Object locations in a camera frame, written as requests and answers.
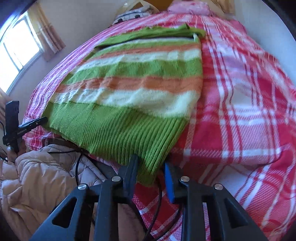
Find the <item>green striped knit sweater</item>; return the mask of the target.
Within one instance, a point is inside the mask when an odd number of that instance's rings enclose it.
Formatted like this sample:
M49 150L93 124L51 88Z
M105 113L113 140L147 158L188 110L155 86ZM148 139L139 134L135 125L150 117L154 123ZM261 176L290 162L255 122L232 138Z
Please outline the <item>green striped knit sweater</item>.
M151 185L201 96L205 35L183 24L107 38L54 91L45 129L121 165L137 155Z

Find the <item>beige quilted jacket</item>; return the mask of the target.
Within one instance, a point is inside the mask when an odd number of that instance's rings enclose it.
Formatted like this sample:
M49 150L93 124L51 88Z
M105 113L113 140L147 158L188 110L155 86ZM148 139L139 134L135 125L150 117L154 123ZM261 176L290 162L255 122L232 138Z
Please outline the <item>beige quilted jacket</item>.
M57 206L80 184L99 185L118 174L85 151L50 144L1 160L1 240L31 240ZM118 205L118 240L143 240L147 229L133 202Z

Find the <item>red plaid bed cover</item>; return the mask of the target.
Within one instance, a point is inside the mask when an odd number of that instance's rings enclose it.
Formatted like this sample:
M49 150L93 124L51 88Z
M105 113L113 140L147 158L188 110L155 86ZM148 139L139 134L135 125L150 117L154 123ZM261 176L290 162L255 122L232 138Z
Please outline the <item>red plaid bed cover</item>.
M62 78L99 42L144 27L206 31L204 84L171 160L200 183L221 183L269 240L295 221L295 86L237 21L161 13L114 25L82 44L37 85L24 121L38 118Z

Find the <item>beige curtain left window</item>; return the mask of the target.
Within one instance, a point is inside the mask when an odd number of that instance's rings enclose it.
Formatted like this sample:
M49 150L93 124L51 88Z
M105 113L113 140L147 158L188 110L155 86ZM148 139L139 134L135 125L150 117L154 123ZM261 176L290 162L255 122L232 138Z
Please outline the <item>beige curtain left window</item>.
M27 14L41 45L43 58L48 62L66 45L48 21L38 1L27 10Z

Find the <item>grey patterned pillow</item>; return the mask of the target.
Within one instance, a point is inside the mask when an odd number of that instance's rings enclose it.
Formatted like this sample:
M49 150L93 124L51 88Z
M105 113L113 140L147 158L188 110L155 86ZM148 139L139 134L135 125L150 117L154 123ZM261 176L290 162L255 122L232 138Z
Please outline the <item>grey patterned pillow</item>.
M119 24L128 20L138 19L138 18L144 18L147 16L150 16L154 13L154 9L150 6L143 6L138 9L126 11L125 13L122 13L118 15L112 25Z

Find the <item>pink floral pillow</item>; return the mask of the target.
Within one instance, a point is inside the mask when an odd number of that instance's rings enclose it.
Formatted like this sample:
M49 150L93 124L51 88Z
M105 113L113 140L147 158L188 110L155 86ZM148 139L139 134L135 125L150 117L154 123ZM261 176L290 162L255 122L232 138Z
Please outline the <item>pink floral pillow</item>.
M171 3L167 11L175 14L211 15L208 4L203 1L175 1Z

